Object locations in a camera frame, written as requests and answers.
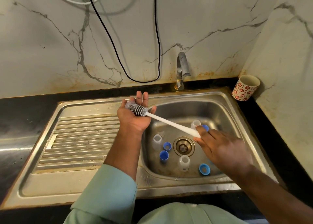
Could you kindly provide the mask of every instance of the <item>drain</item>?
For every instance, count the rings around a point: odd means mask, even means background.
[[[193,155],[193,153],[195,151],[195,144],[188,137],[178,137],[174,141],[173,148],[174,148],[174,151],[176,152],[176,154],[179,156],[182,156],[182,155],[191,156],[191,155]]]

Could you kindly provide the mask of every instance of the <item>red floral cup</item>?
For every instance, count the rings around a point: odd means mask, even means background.
[[[236,100],[246,101],[259,86],[260,80],[258,78],[251,75],[242,75],[232,92],[232,96]]]

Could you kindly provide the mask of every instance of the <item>black granite countertop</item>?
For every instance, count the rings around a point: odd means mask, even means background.
[[[229,87],[237,78],[191,81],[185,90]],[[40,96],[0,99],[0,202],[21,171],[32,147],[60,101],[132,96],[137,91],[164,93],[174,91],[174,84],[144,85],[128,88],[81,91]],[[280,177],[280,183],[301,201],[313,207],[313,182],[291,153],[283,139],[250,98],[238,102],[242,114],[259,140],[268,161]],[[262,218],[263,215],[242,191],[136,200],[133,220],[138,221],[149,211],[171,202],[206,203],[219,206],[241,219]],[[1,223],[63,223],[69,205],[0,211]]]

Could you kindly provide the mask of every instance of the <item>marble wall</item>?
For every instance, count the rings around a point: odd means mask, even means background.
[[[237,76],[276,1],[158,0],[162,57],[154,83],[175,81],[180,51],[190,64],[186,80]],[[153,0],[101,0],[96,7],[127,73],[155,79]],[[122,71],[91,6],[0,0],[0,33],[0,98],[138,85]]]
[[[241,74],[260,78],[256,102],[313,179],[312,10],[312,0],[278,0]]]

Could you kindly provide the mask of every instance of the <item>person's left hand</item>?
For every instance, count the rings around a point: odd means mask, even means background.
[[[130,101],[135,101],[139,105],[143,105],[145,107],[148,107],[148,93],[144,92],[143,96],[141,91],[138,91],[136,94],[136,99],[131,97]],[[133,112],[131,112],[129,109],[125,108],[127,101],[123,99],[122,105],[117,110],[117,116],[119,119],[120,129],[131,131],[131,132],[140,132],[143,133],[143,131],[149,126],[151,122],[150,117],[141,117],[141,116],[135,116]],[[154,114],[157,107],[154,105],[150,111],[150,113]]]

